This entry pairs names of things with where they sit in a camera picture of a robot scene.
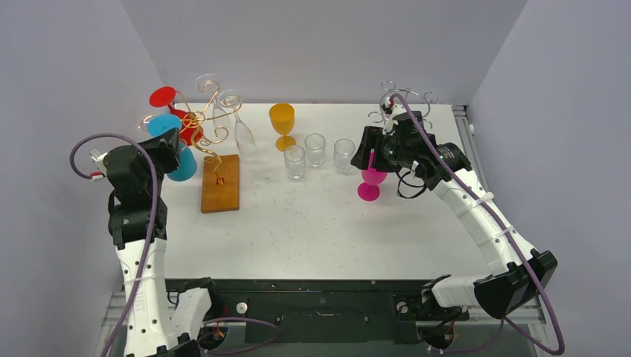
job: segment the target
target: wall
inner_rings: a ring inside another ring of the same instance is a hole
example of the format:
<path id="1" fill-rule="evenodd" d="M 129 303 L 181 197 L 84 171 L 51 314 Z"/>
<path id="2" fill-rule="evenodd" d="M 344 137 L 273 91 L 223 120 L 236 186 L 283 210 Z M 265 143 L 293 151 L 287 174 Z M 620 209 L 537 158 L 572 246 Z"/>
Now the wall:
<path id="1" fill-rule="evenodd" d="M 469 107 L 498 206 L 559 260 L 567 356 L 628 356 L 630 16 L 529 1 Z"/>
<path id="2" fill-rule="evenodd" d="M 139 138 L 161 81 L 118 0 L 3 1 L 0 14 L 0 350 L 87 356 L 121 273 L 110 186 L 78 178 L 68 154 L 97 132 Z"/>
<path id="3" fill-rule="evenodd" d="M 379 84 L 469 103 L 525 0 L 123 0 L 169 85 L 217 73 L 246 101 L 374 103 Z"/>

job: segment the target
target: shot glass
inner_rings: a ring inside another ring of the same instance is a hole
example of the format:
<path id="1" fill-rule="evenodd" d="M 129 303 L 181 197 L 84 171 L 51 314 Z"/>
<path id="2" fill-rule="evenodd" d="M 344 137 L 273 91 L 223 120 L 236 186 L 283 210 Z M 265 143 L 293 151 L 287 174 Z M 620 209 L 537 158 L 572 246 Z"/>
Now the shot glass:
<path id="1" fill-rule="evenodd" d="M 307 168 L 307 163 L 304 160 L 304 149 L 298 145 L 291 145 L 285 149 L 284 155 L 287 175 L 294 180 L 302 179 Z"/>
<path id="2" fill-rule="evenodd" d="M 310 134 L 304 139 L 304 148 L 307 152 L 307 165 L 320 167 L 324 163 L 324 145 L 327 142 L 320 134 Z"/>
<path id="3" fill-rule="evenodd" d="M 338 173 L 347 173 L 350 171 L 350 159 L 355 153 L 355 144 L 348 139 L 339 139 L 335 144 L 335 152 L 333 153 L 333 163 Z"/>

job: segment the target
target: pink goblet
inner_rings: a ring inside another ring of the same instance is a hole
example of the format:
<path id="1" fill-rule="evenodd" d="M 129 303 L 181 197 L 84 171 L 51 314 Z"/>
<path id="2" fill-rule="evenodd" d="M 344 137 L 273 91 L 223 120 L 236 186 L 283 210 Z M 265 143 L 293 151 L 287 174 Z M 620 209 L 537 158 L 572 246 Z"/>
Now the pink goblet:
<path id="1" fill-rule="evenodd" d="M 368 162 L 368 170 L 362 170 L 362 178 L 364 182 L 357 188 L 357 194 L 364 201 L 374 201 L 379 197 L 379 184 L 385 180 L 388 173 L 380 173 L 371 167 L 373 163 L 374 152 L 371 152 L 371 158 Z"/>

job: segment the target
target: white wall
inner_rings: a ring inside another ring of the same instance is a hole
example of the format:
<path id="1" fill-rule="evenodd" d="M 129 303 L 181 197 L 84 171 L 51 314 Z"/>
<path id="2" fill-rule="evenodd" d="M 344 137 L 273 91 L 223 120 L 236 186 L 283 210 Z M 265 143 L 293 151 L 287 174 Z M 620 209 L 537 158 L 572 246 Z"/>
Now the white wall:
<path id="1" fill-rule="evenodd" d="M 3 1 L 0 14 L 1 354 L 87 356 L 121 273 L 110 186 L 78 178 L 68 154 L 98 132 L 139 138 L 161 81 L 118 0 Z"/>
<path id="2" fill-rule="evenodd" d="M 249 102 L 374 103 L 379 84 L 469 103 L 525 0 L 123 0 L 189 100 L 208 72 Z"/>
<path id="3" fill-rule="evenodd" d="M 469 107 L 499 207 L 559 260 L 567 356 L 629 355 L 629 18 L 628 1 L 529 1 Z"/>

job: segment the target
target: wooden base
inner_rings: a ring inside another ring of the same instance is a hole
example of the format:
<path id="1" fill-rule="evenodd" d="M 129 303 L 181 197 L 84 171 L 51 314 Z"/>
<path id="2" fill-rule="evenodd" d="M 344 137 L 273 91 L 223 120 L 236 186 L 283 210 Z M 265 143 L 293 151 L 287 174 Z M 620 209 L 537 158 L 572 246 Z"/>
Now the wooden base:
<path id="1" fill-rule="evenodd" d="M 202 213 L 239 209 L 239 155 L 221 157 L 219 168 L 223 184 L 217 184 L 215 163 L 204 161 L 202 179 Z"/>

